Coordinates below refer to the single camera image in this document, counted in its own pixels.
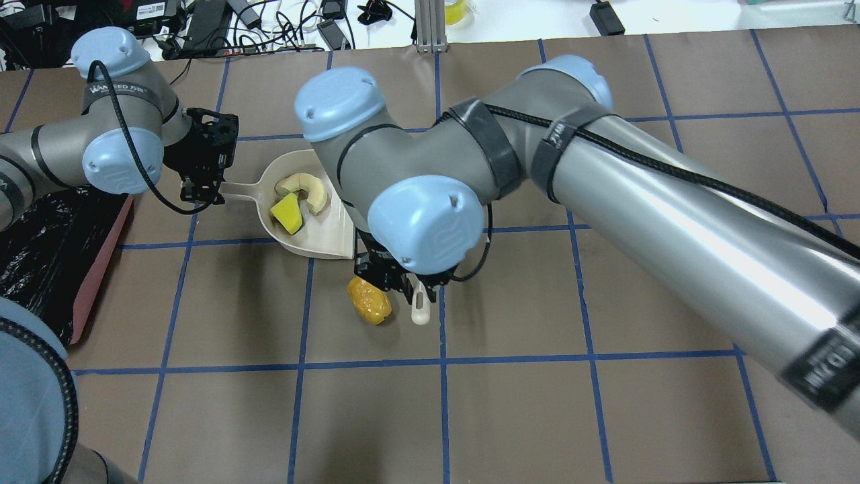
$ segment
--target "black cable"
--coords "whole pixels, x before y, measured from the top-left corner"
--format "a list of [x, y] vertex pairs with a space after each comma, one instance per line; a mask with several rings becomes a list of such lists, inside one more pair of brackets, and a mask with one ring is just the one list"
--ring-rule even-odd
[[98, 68], [101, 71], [101, 75], [105, 78], [105, 85], [107, 86], [107, 93], [110, 95], [111, 103], [114, 106], [114, 113], [116, 114], [116, 121], [120, 124], [120, 130], [122, 130], [123, 136], [126, 138], [126, 143], [128, 144], [128, 150], [132, 154], [132, 159], [134, 159], [134, 164], [138, 167], [138, 171], [140, 172], [140, 176], [143, 177], [144, 182], [146, 182], [146, 186], [152, 191], [152, 194], [156, 196], [156, 198], [163, 203], [167, 208], [170, 208], [174, 212], [183, 215], [194, 215], [199, 214], [200, 212], [209, 208], [212, 205], [216, 198], [218, 197], [218, 189], [221, 187], [220, 177], [215, 181], [215, 188], [213, 191], [212, 199], [199, 207], [192, 208], [190, 210], [186, 210], [184, 208], [179, 208], [161, 194], [160, 191], [156, 188], [156, 185], [150, 179], [149, 174], [146, 172], [144, 168], [144, 164], [140, 161], [140, 155], [138, 155], [138, 149], [134, 146], [134, 140], [132, 140], [132, 134], [128, 130], [128, 124], [126, 124], [126, 117], [122, 114], [122, 108], [120, 107], [120, 99], [116, 95], [116, 90], [114, 89], [114, 81], [110, 77], [110, 72], [108, 72], [108, 68], [102, 63], [100, 60], [94, 60], [92, 64], [89, 65], [89, 74], [87, 75], [87, 82], [91, 83], [95, 80], [95, 69]]
[[[229, 41], [226, 37], [224, 37], [223, 35], [212, 38], [212, 36], [213, 36], [213, 35], [215, 35], [217, 32], [221, 32], [221, 31], [225, 31], [225, 30], [226, 30], [226, 31], [234, 30], [234, 32], [235, 32], [235, 31], [237, 31], [237, 30], [239, 30], [239, 31], [243, 31], [243, 32], [249, 32], [249, 33], [251, 33], [251, 34], [255, 34], [255, 35], [260, 36], [260, 39], [261, 39], [261, 40], [263, 39], [262, 35], [260, 35], [260, 34], [256, 33], [256, 32], [255, 32], [255, 31], [253, 31], [253, 30], [249, 30], [249, 29], [247, 29], [247, 28], [239, 28], [239, 27], [235, 27], [235, 28], [234, 28], [234, 27], [229, 27], [229, 26], [218, 27], [218, 28], [214, 28], [214, 29], [213, 29], [209, 34], [207, 34], [205, 37], [203, 37], [202, 39], [200, 39], [200, 40], [198, 40], [198, 41], [196, 41], [196, 42], [195, 42], [195, 45], [203, 44], [203, 45], [204, 45], [204, 47], [202, 47], [202, 48], [198, 48], [198, 49], [183, 49], [183, 48], [181, 48], [181, 47], [180, 47], [180, 49], [179, 49], [179, 51], [178, 51], [178, 53], [179, 53], [180, 55], [179, 55], [179, 57], [177, 57], [177, 58], [178, 58], [178, 59], [188, 59], [189, 57], [194, 56], [196, 53], [217, 53], [217, 52], [218, 52], [218, 51], [220, 51], [220, 50], [224, 50], [224, 49], [227, 49], [227, 48], [231, 48], [232, 46], [230, 45], [230, 41]], [[153, 36], [152, 36], [152, 38], [153, 38], [156, 42], [160, 41], [160, 40], [156, 39], [156, 36], [155, 36], [155, 35], [153, 35]], [[184, 40], [184, 41], [186, 41], [186, 42], [188, 42], [188, 41], [189, 41], [189, 38], [188, 38], [187, 36], [185, 36], [185, 35], [178, 35], [178, 34], [168, 34], [168, 35], [165, 37], [165, 40], [167, 40], [167, 39], [182, 39], [182, 40]], [[212, 43], [213, 43], [215, 40], [217, 40], [217, 39], [224, 39], [224, 42], [225, 42], [229, 47], [212, 47]]]
[[243, 41], [243, 39], [248, 39], [251, 41], [252, 44], [254, 43], [254, 39], [251, 39], [251, 37], [248, 34], [239, 35], [239, 48], [242, 50], [244, 50], [247, 47], [250, 47], [250, 46], [245, 45], [245, 42]]
[[406, 12], [406, 10], [401, 9], [400, 7], [396, 6], [396, 5], [395, 5], [395, 4], [393, 4], [392, 2], [389, 2], [388, 0], [385, 0], [385, 4], [386, 4], [386, 5], [388, 5], [389, 7], [394, 7], [395, 9], [400, 10], [400, 13], [404, 14], [404, 15], [405, 15], [406, 17], [408, 17], [408, 18], [409, 18], [409, 20], [411, 20], [412, 22], [415, 22], [415, 17], [413, 17], [413, 16], [411, 16], [410, 14], [408, 14], [408, 13]]
[[[487, 108], [494, 115], [504, 116], [506, 118], [527, 122], [529, 124], [533, 124], [540, 127], [549, 127], [552, 124], [552, 121], [550, 120], [532, 115], [527, 115], [525, 113], [520, 113], [511, 109], [501, 108], [499, 106], [488, 105]], [[608, 140], [607, 138], [604, 138], [599, 134], [596, 134], [592, 131], [588, 131], [584, 127], [581, 127], [576, 131], [576, 136], [579, 136], [584, 140], [590, 141], [595, 145], [600, 146], [610, 152], [613, 152], [622, 158], [628, 159], [633, 163], [639, 164], [655, 171], [659, 171], [660, 173], [677, 178], [678, 180], [682, 180], [688, 183], [694, 183], [709, 189], [713, 189], [725, 195], [731, 196], [736, 200], [752, 205], [755, 208], [764, 210], [768, 214], [774, 215], [775, 217], [784, 220], [789, 224], [796, 226], [797, 228], [800, 228], [804, 232], [809, 233], [817, 239], [845, 252], [849, 256], [860, 260], [860, 247], [858, 247], [857, 245], [852, 244], [848, 240], [845, 240], [834, 233], [828, 232], [825, 228], [818, 226], [809, 220], [806, 220], [799, 214], [796, 214], [785, 207], [771, 202], [770, 200], [767, 200], [762, 196], [735, 187], [734, 185], [722, 182], [715, 178], [706, 177], [705, 175], [696, 173], [695, 171], [685, 170], [672, 164], [662, 162], [659, 159], [651, 158], [639, 152], [635, 152], [633, 150], [630, 150], [629, 148], [619, 145], [615, 141]]]
[[465, 276], [454, 276], [454, 271], [448, 271], [448, 277], [454, 282], [466, 282], [470, 280], [472, 277], [477, 276], [478, 272], [481, 272], [481, 268], [485, 262], [487, 262], [487, 256], [489, 255], [489, 247], [490, 244], [493, 243], [493, 203], [487, 204], [487, 243], [484, 244], [484, 252], [481, 254], [481, 260], [478, 261], [478, 265], [475, 266], [469, 274]]
[[[286, 19], [286, 23], [283, 23], [280, 20], [281, 17], [284, 17]], [[298, 38], [296, 37], [296, 35], [297, 35], [296, 34], [296, 27], [294, 25], [292, 25], [292, 21], [290, 20], [290, 17], [286, 16], [286, 14], [284, 12], [281, 12], [280, 10], [278, 10], [274, 14], [274, 19], [278, 23], [278, 26], [280, 27], [281, 32], [292, 33], [292, 37], [288, 35], [286, 37], [286, 39], [292, 43], [292, 48], [294, 48], [296, 50], [296, 52], [301, 52], [301, 48], [298, 46]]]
[[324, 16], [317, 14], [316, 10], [314, 10], [313, 12], [310, 13], [310, 15], [306, 16], [304, 19], [302, 19], [298, 23], [298, 34], [299, 34], [299, 37], [301, 37], [301, 39], [302, 39], [302, 45], [304, 45], [304, 23], [307, 22], [308, 20], [314, 18], [314, 17], [319, 17], [323, 20], [326, 20], [326, 18]]
[[[252, 4], [249, 4], [249, 5], [248, 5], [247, 7], [245, 7], [244, 9], [239, 10], [239, 13], [237, 13], [237, 14], [236, 14], [236, 21], [235, 21], [235, 22], [233, 22], [233, 28], [238, 28], [238, 27], [239, 27], [239, 21], [242, 19], [242, 14], [243, 14], [243, 13], [245, 13], [245, 10], [247, 10], [247, 9], [252, 9], [252, 8], [254, 8], [254, 7], [255, 7], [255, 6], [257, 6], [257, 5], [262, 5], [262, 8], [260, 9], [260, 18], [262, 19], [262, 18], [263, 18], [263, 13], [266, 11], [266, 5], [267, 5], [269, 2], [274, 2], [274, 1], [275, 1], [275, 0], [262, 0], [262, 1], [260, 1], [260, 2], [254, 2], [254, 3], [252, 3]], [[236, 40], [236, 30], [233, 30], [233, 44], [232, 44], [232, 45], [233, 45], [233, 46], [235, 46], [235, 45], [236, 45], [236, 43], [237, 43], [237, 40]]]
[[178, 80], [179, 80], [179, 78], [181, 78], [182, 76], [184, 76], [184, 75], [188, 74], [188, 73], [191, 71], [191, 61], [192, 61], [192, 60], [194, 60], [194, 58], [192, 58], [192, 57], [189, 57], [189, 58], [188, 58], [188, 62], [186, 62], [186, 63], [185, 63], [185, 67], [182, 69], [182, 72], [180, 72], [178, 76], [176, 76], [175, 78], [173, 78], [173, 80], [172, 80], [172, 81], [170, 81], [170, 85], [173, 85], [176, 81], [178, 81]]
[[310, 3], [310, 0], [304, 0], [302, 3], [302, 9], [298, 11], [298, 38], [301, 39], [302, 45], [304, 45], [304, 32], [302, 32], [302, 24], [304, 24], [304, 7], [307, 7], [308, 3]]
[[347, 21], [347, 28], [349, 29], [349, 40], [353, 42], [353, 49], [355, 47], [355, 35], [353, 35], [353, 25], [349, 23], [349, 16], [344, 14], [343, 19]]

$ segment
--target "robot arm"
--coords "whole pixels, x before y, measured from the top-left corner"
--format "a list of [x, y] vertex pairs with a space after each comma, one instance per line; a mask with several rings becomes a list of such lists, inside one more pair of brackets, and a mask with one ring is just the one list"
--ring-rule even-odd
[[482, 205], [530, 177], [860, 439], [856, 252], [634, 163], [645, 155], [719, 182], [613, 115], [605, 80], [584, 59], [532, 68], [486, 103], [461, 103], [413, 138], [366, 71], [328, 71], [299, 92], [304, 136], [368, 247], [358, 275], [411, 301], [413, 272], [432, 295], [481, 237]]
[[[162, 164], [179, 171], [181, 198], [223, 203], [217, 185], [232, 164], [238, 119], [204, 109], [185, 109], [134, 36], [101, 28], [72, 48], [84, 88], [84, 114], [32, 130], [0, 134], [0, 227], [7, 227], [45, 194], [93, 184], [109, 193], [137, 194], [149, 186], [132, 159], [104, 77], [112, 78], [120, 111], [151, 182]], [[217, 117], [203, 122], [203, 116]]]

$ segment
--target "power adapter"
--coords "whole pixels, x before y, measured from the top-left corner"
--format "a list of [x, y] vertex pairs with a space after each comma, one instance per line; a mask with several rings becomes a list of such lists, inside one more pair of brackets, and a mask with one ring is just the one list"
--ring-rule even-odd
[[624, 33], [624, 25], [618, 19], [615, 10], [609, 2], [596, 0], [588, 15], [592, 17], [592, 21], [594, 21], [594, 25], [597, 27], [598, 32], [600, 32], [600, 35], [621, 35]]
[[320, 15], [328, 20], [340, 20], [347, 17], [347, 0], [322, 0]]

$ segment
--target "black cord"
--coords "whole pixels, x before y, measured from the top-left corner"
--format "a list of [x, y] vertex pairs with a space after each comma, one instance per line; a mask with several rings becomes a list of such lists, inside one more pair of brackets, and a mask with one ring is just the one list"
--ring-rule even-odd
[[317, 14], [316, 10], [314, 10], [313, 12], [310, 13], [310, 15], [306, 16], [304, 19], [302, 19], [301, 22], [298, 23], [298, 33], [302, 39], [302, 45], [304, 45], [304, 23], [307, 22], [308, 20], [314, 18], [314, 17], [319, 17], [323, 20], [326, 20], [326, 18], [324, 16]]
[[[527, 115], [525, 113], [520, 113], [519, 111], [513, 111], [511, 109], [501, 108], [499, 106], [488, 105], [487, 108], [494, 115], [504, 116], [506, 118], [514, 119], [517, 121], [527, 122], [536, 126], [549, 127], [552, 124], [552, 121], [550, 120], [532, 115]], [[447, 119], [447, 117], [443, 115], [440, 117], [440, 119]], [[694, 183], [709, 189], [713, 189], [725, 195], [729, 195], [736, 200], [748, 203], [755, 208], [760, 208], [768, 214], [774, 215], [775, 217], [784, 220], [789, 224], [796, 226], [797, 228], [800, 228], [804, 232], [813, 235], [817, 239], [845, 252], [849, 256], [860, 260], [860, 247], [858, 247], [857, 245], [852, 244], [851, 242], [839, 237], [834, 233], [828, 232], [825, 228], [818, 226], [809, 220], [804, 219], [800, 215], [788, 210], [785, 207], [777, 205], [776, 203], [771, 202], [770, 200], [767, 200], [762, 196], [756, 195], [744, 189], [740, 189], [729, 183], [722, 182], [715, 178], [706, 177], [705, 175], [702, 175], [700, 173], [685, 170], [672, 164], [662, 162], [659, 159], [650, 158], [649, 156], [643, 155], [639, 152], [635, 152], [633, 150], [630, 150], [629, 148], [621, 146], [615, 141], [608, 140], [607, 138], [604, 138], [599, 134], [596, 134], [592, 131], [588, 131], [584, 127], [581, 127], [579, 130], [577, 130], [576, 136], [579, 136], [584, 140], [590, 141], [595, 145], [600, 146], [610, 152], [613, 152], [622, 158], [628, 159], [633, 163], [639, 164], [655, 171], [659, 171], [660, 173], [677, 178], [678, 180], [682, 180], [688, 183]]]
[[349, 29], [349, 40], [353, 42], [353, 49], [355, 47], [355, 35], [353, 35], [353, 25], [349, 23], [349, 16], [344, 14], [343, 19], [347, 21], [347, 28]]
[[114, 89], [114, 81], [110, 77], [110, 72], [108, 72], [108, 68], [102, 63], [100, 60], [94, 60], [92, 64], [89, 65], [89, 74], [87, 75], [87, 82], [91, 83], [95, 80], [95, 69], [98, 68], [101, 71], [101, 75], [105, 78], [105, 85], [107, 86], [107, 93], [110, 94], [111, 103], [114, 106], [114, 113], [116, 114], [116, 121], [120, 124], [120, 130], [122, 130], [123, 136], [126, 138], [126, 143], [128, 144], [128, 150], [132, 154], [132, 159], [134, 159], [134, 164], [138, 167], [138, 171], [140, 172], [140, 176], [143, 177], [144, 182], [146, 182], [146, 186], [152, 191], [152, 194], [156, 196], [156, 198], [163, 203], [167, 208], [170, 208], [174, 212], [183, 215], [194, 215], [199, 214], [200, 212], [209, 208], [212, 205], [216, 198], [218, 197], [218, 189], [221, 187], [220, 178], [215, 181], [215, 188], [213, 191], [212, 199], [199, 207], [192, 208], [191, 210], [186, 210], [184, 208], [179, 208], [161, 194], [160, 191], [156, 188], [156, 185], [150, 179], [149, 174], [146, 172], [144, 168], [144, 164], [140, 161], [140, 155], [138, 155], [138, 149], [134, 146], [134, 140], [132, 140], [132, 134], [128, 130], [128, 124], [126, 124], [126, 117], [122, 114], [122, 108], [120, 107], [120, 99], [116, 95], [116, 90]]
[[262, 8], [260, 9], [260, 18], [263, 18], [263, 13], [266, 11], [266, 5], [269, 2], [274, 2], [274, 1], [275, 0], [261, 0], [260, 2], [254, 2], [252, 4], [249, 4], [244, 9], [239, 10], [239, 13], [236, 14], [236, 21], [233, 22], [233, 28], [234, 28], [234, 30], [233, 30], [233, 44], [232, 44], [233, 46], [235, 46], [237, 43], [241, 44], [241, 41], [237, 42], [237, 40], [236, 40], [236, 30], [235, 29], [239, 27], [239, 21], [242, 20], [242, 14], [245, 13], [245, 10], [254, 8], [257, 5], [262, 5]]
[[304, 45], [304, 32], [302, 32], [302, 25], [304, 24], [304, 20], [305, 20], [304, 19], [304, 7], [307, 7], [308, 3], [310, 3], [310, 0], [304, 0], [304, 2], [302, 3], [302, 9], [298, 11], [298, 38], [301, 39], [302, 45]]
[[[286, 23], [283, 23], [280, 20], [281, 17], [284, 17], [284, 19], [286, 20]], [[294, 48], [296, 50], [296, 52], [301, 52], [302, 49], [298, 46], [298, 38], [296, 37], [296, 35], [297, 35], [296, 34], [296, 27], [294, 25], [292, 25], [292, 21], [290, 20], [290, 17], [286, 16], [286, 14], [284, 12], [281, 12], [280, 10], [278, 10], [274, 14], [274, 19], [278, 23], [278, 26], [280, 27], [281, 32], [289, 32], [292, 34], [292, 36], [287, 35], [286, 40], [289, 40], [290, 43], [292, 43], [292, 48]]]
[[493, 203], [487, 204], [487, 243], [484, 244], [484, 252], [481, 254], [481, 260], [478, 261], [478, 265], [475, 266], [469, 274], [465, 276], [454, 276], [454, 271], [448, 271], [448, 278], [450, 278], [454, 282], [466, 282], [470, 280], [472, 277], [477, 276], [478, 272], [481, 272], [481, 268], [485, 262], [487, 262], [487, 256], [489, 255], [489, 247], [490, 244], [493, 243]]
[[176, 81], [178, 81], [178, 80], [179, 80], [179, 78], [181, 78], [182, 76], [184, 76], [184, 75], [188, 74], [188, 73], [191, 71], [191, 61], [192, 61], [192, 60], [194, 60], [194, 58], [193, 58], [193, 57], [189, 57], [189, 58], [188, 58], [188, 62], [186, 62], [186, 63], [185, 63], [185, 67], [182, 69], [182, 72], [180, 72], [178, 76], [176, 76], [175, 78], [173, 78], [173, 80], [172, 80], [172, 81], [170, 81], [170, 85], [173, 85]]
[[405, 15], [406, 17], [408, 17], [408, 18], [409, 18], [409, 20], [411, 20], [412, 22], [415, 22], [415, 17], [413, 17], [413, 16], [411, 16], [410, 14], [408, 14], [408, 13], [406, 12], [406, 10], [401, 9], [400, 7], [396, 6], [396, 5], [395, 5], [395, 4], [393, 4], [392, 2], [389, 2], [388, 0], [385, 0], [385, 4], [387, 4], [389, 7], [394, 7], [395, 9], [400, 10], [400, 13], [404, 14], [404, 15]]
[[241, 48], [242, 50], [247, 48], [247, 47], [250, 47], [250, 46], [245, 45], [245, 42], [243, 39], [248, 39], [251, 41], [252, 44], [254, 43], [254, 39], [251, 39], [251, 37], [248, 34], [239, 35], [239, 48]]

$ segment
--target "dustpan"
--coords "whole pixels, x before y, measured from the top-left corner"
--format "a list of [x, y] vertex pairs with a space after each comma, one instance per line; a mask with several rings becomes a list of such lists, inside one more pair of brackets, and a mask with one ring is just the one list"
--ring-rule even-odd
[[[318, 215], [308, 211], [304, 202], [299, 206], [304, 226], [290, 235], [275, 221], [269, 209], [280, 200], [274, 186], [295, 173], [310, 173], [322, 180], [329, 192], [329, 205]], [[277, 157], [263, 171], [260, 181], [253, 184], [222, 182], [221, 195], [227, 200], [254, 202], [257, 216], [266, 232], [290, 252], [307, 258], [351, 259], [355, 257], [355, 226], [341, 198], [335, 192], [319, 158], [313, 150], [289, 152]]]

